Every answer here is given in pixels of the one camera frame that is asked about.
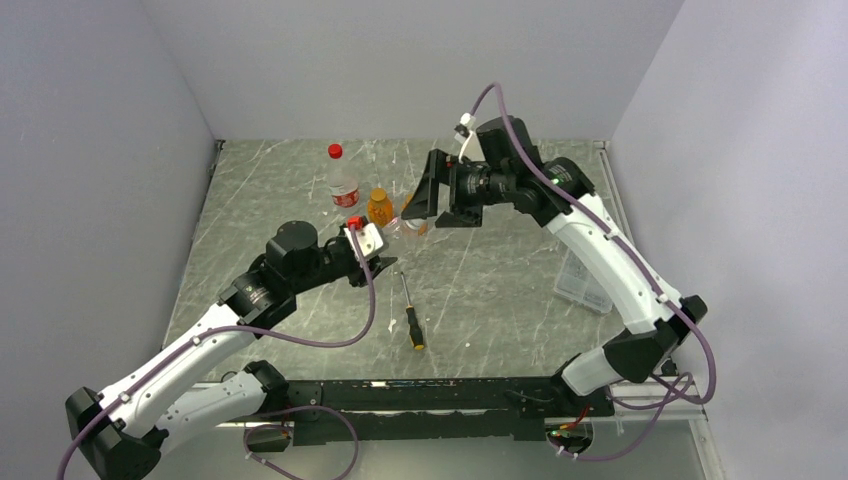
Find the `orange bottle cap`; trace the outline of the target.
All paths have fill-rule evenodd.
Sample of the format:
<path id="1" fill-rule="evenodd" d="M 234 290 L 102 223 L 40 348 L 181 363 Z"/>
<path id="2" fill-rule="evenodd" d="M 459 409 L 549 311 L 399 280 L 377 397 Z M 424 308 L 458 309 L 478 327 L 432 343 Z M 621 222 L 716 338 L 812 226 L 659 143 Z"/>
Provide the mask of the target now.
<path id="1" fill-rule="evenodd" d="M 388 199 L 387 193 L 383 188 L 374 188 L 370 192 L 370 200 L 373 202 L 383 202 Z"/>

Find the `clear red-label bottle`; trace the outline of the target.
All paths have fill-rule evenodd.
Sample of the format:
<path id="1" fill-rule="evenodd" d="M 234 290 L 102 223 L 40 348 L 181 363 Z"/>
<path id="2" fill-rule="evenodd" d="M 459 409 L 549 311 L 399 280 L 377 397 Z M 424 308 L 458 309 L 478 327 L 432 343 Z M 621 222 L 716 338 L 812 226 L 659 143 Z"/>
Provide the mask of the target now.
<path id="1" fill-rule="evenodd" d="M 352 208 L 359 203 L 359 183 L 345 150 L 340 159 L 329 157 L 326 181 L 331 199 L 336 206 Z"/>

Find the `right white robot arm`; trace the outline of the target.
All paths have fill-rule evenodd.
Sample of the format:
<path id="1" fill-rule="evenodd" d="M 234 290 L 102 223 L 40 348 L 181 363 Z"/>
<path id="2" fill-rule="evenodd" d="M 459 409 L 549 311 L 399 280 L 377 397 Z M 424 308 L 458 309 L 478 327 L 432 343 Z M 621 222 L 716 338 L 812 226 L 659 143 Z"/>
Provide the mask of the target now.
<path id="1" fill-rule="evenodd" d="M 706 315 L 697 295 L 683 296 L 657 274 L 611 219 L 593 183 L 565 157 L 543 161 L 522 119 L 509 115 L 456 128 L 459 153 L 429 152 L 405 221 L 433 218 L 438 228 L 474 228 L 486 206 L 510 204 L 575 254 L 618 309 L 624 328 L 578 354 L 555 375 L 551 401 L 574 415 L 590 394 L 618 381 L 644 382 Z"/>

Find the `red bottle cap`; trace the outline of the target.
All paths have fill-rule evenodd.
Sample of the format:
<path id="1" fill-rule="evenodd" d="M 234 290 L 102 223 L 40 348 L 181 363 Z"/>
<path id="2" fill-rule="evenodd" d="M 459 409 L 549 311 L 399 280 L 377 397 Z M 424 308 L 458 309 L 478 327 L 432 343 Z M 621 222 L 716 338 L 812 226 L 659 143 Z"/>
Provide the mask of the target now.
<path id="1" fill-rule="evenodd" d="M 329 145 L 327 152 L 331 159 L 340 159 L 344 154 L 343 147 L 338 143 Z"/>

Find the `orange juice bottle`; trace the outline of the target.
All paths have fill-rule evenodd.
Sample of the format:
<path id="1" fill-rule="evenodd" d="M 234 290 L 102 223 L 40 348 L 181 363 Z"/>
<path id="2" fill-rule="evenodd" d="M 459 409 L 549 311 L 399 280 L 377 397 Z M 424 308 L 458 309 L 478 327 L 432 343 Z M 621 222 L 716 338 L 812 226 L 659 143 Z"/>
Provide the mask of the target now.
<path id="1" fill-rule="evenodd" d="M 413 195 L 412 195 L 412 194 L 408 194 L 408 195 L 406 196 L 406 198 L 405 198 L 405 200 L 404 200 L 403 204 L 402 204 L 402 208 L 401 208 L 400 215 L 399 215 L 399 219 L 400 219 L 400 231 L 401 231 L 401 233 L 402 233 L 403 235 L 406 235 L 406 236 L 416 236 L 416 237 L 421 237 L 421 236 L 424 236 L 424 235 L 426 235 L 426 234 L 428 233 L 428 230 L 429 230 L 429 224 L 428 224 L 427 231 L 426 231 L 426 232 L 422 232 L 422 233 L 421 233 L 421 235 L 419 235 L 417 232 L 411 231 L 411 230 L 409 230 L 409 229 L 405 226 L 404 221 L 405 221 L 405 220 L 410 220 L 410 219 L 404 219 L 404 218 L 402 217 L 403 212 L 405 211 L 405 209 L 407 208 L 407 206 L 410 204 L 410 202 L 411 202 L 412 198 L 413 198 Z"/>
<path id="2" fill-rule="evenodd" d="M 386 201 L 373 202 L 369 195 L 366 211 L 369 221 L 379 227 L 387 226 L 395 218 L 393 204 L 389 196 Z"/>

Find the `white blue bottle cap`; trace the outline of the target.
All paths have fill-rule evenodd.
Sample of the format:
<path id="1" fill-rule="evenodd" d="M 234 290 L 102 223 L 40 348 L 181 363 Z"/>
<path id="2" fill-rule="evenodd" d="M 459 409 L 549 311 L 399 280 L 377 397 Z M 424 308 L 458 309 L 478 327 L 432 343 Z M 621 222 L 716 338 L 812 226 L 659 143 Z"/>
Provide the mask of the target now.
<path id="1" fill-rule="evenodd" d="M 422 232 L 426 232 L 428 228 L 428 223 L 425 219 L 410 219 L 404 221 L 405 226 L 414 232 L 417 232 L 421 235 Z"/>

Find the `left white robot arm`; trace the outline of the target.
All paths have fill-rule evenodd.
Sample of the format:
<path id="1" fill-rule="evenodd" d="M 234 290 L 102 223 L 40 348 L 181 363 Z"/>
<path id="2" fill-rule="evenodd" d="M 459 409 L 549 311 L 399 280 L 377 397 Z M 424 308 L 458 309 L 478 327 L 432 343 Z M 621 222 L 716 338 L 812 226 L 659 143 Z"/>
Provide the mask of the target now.
<path id="1" fill-rule="evenodd" d="M 221 423 L 279 417 L 289 385 L 266 361 L 251 362 L 205 389 L 197 383 L 239 350 L 276 337 L 299 294 L 340 278 L 372 287 L 392 263 L 388 246 L 381 228 L 358 216 L 325 243 L 309 222 L 282 224 L 264 252 L 175 342 L 123 379 L 101 390 L 80 388 L 67 398 L 72 441 L 57 477 L 81 453 L 102 479 L 141 479 L 165 455 Z"/>

